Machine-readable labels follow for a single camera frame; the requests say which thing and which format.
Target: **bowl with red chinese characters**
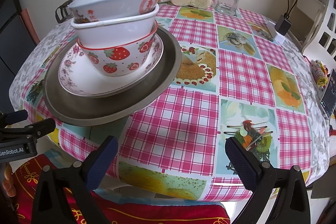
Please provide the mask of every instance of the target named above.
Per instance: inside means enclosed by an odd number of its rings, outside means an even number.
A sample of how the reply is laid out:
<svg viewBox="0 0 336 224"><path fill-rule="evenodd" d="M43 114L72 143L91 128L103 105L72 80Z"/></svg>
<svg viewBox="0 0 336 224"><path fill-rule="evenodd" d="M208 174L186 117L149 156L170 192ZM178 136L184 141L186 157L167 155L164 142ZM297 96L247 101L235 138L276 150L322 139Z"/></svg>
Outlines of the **bowl with red chinese characters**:
<svg viewBox="0 0 336 224"><path fill-rule="evenodd" d="M69 4L76 23L131 17L151 12L158 0L74 0Z"/></svg>
<svg viewBox="0 0 336 224"><path fill-rule="evenodd" d="M157 12L158 4L150 13L111 20L90 23L75 23L74 18L70 25L78 34L79 41L87 48L116 47L139 40L148 35Z"/></svg>
<svg viewBox="0 0 336 224"><path fill-rule="evenodd" d="M78 45L86 57L103 75L122 76L139 69L147 60L158 28L155 21L151 32L138 40L108 48L87 48L78 39Z"/></svg>

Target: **red chinese character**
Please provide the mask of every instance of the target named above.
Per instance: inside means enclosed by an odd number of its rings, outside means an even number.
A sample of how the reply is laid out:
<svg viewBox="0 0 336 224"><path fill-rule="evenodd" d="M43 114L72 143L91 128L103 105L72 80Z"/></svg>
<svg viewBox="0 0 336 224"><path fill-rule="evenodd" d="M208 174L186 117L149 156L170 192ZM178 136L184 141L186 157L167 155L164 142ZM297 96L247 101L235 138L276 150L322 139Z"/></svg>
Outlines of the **red chinese character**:
<svg viewBox="0 0 336 224"><path fill-rule="evenodd" d="M150 10L150 9L152 8L152 5L153 5L153 3L154 3L154 1L153 1L153 0L149 0L149 1L148 1L148 4L147 4L147 6L146 6L146 9L145 9L145 11L148 11L148 10Z"/></svg>

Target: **round gray pan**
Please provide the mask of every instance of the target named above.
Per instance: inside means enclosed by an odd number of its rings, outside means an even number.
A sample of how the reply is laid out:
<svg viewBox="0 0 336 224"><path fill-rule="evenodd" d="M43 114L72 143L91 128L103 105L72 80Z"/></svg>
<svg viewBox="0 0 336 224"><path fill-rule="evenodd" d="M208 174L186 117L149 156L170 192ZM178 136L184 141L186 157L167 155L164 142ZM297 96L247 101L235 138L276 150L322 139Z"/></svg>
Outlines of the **round gray pan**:
<svg viewBox="0 0 336 224"><path fill-rule="evenodd" d="M96 126L121 119L153 102L174 80L181 65L181 48L176 38L159 27L163 54L156 67L133 87L104 98L86 98L68 93L58 81L59 64L76 42L70 42L50 65L43 83L48 110L62 122L75 126Z"/></svg>

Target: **power adapter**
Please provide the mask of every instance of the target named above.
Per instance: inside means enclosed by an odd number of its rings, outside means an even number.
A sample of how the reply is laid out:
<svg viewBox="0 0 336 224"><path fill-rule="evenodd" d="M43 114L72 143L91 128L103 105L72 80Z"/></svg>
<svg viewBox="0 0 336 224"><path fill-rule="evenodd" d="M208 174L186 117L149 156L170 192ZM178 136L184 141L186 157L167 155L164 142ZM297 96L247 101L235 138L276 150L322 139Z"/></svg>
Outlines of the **power adapter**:
<svg viewBox="0 0 336 224"><path fill-rule="evenodd" d="M281 15L275 24L275 30L281 35L286 35L291 26L292 23L285 16Z"/></svg>

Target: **stack of bowls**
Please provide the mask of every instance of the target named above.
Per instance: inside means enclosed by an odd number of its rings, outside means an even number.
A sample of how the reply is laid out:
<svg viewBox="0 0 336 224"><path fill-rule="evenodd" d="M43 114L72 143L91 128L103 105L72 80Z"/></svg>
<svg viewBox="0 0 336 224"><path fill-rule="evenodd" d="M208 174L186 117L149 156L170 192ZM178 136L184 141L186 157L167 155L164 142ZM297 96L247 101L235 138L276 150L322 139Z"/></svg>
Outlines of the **stack of bowls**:
<svg viewBox="0 0 336 224"><path fill-rule="evenodd" d="M100 73L122 76L145 63L158 27L157 1L75 0L69 5L78 45Z"/></svg>

